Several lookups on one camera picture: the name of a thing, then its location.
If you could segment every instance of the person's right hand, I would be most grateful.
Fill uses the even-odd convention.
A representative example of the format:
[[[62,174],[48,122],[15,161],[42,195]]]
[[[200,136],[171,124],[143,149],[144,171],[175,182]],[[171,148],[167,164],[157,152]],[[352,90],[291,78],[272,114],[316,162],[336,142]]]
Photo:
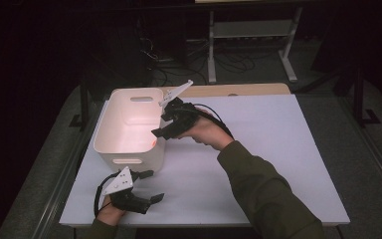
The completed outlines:
[[[222,150],[234,141],[227,133],[209,119],[199,117],[194,126],[181,133],[176,138],[192,137],[196,142],[211,145],[214,149]]]

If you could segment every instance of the person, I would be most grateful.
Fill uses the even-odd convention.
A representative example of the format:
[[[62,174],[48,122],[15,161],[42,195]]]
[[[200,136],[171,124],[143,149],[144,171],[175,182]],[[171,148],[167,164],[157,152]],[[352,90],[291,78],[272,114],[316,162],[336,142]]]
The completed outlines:
[[[228,175],[234,197],[264,239],[325,238],[321,221],[292,193],[269,162],[251,155],[209,119],[200,117],[178,138],[186,136],[220,151],[218,161]],[[103,208],[86,238],[113,238],[123,214],[110,205]]]

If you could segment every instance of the plastic bin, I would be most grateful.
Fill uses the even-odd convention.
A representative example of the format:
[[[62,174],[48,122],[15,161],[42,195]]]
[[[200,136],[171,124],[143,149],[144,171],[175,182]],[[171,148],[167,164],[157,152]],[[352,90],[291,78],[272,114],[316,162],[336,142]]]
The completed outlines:
[[[151,132],[164,121],[155,88],[119,89],[112,92],[98,124],[94,148],[113,171],[128,166],[133,171],[158,171],[163,165],[165,139]]]

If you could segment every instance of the white table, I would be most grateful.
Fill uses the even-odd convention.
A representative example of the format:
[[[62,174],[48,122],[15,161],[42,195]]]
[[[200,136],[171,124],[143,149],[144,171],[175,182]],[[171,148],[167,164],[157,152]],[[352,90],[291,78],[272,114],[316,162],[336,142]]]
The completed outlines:
[[[294,95],[182,98],[214,109],[252,154],[270,161],[294,194],[325,226],[349,218],[321,159]],[[88,226],[94,220],[96,188],[112,173],[93,149],[86,152],[60,223]],[[149,198],[165,193],[147,214],[127,213],[121,224],[133,227],[249,226],[235,201],[218,152],[192,139],[170,139],[162,169],[136,180],[133,192]]]

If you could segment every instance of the person's left hand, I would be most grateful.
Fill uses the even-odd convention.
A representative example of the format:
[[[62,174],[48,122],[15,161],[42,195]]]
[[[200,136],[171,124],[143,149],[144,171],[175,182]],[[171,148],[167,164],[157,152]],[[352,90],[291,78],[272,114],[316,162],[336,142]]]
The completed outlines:
[[[114,207],[110,202],[109,195],[104,197],[97,219],[107,225],[116,226],[126,211]]]

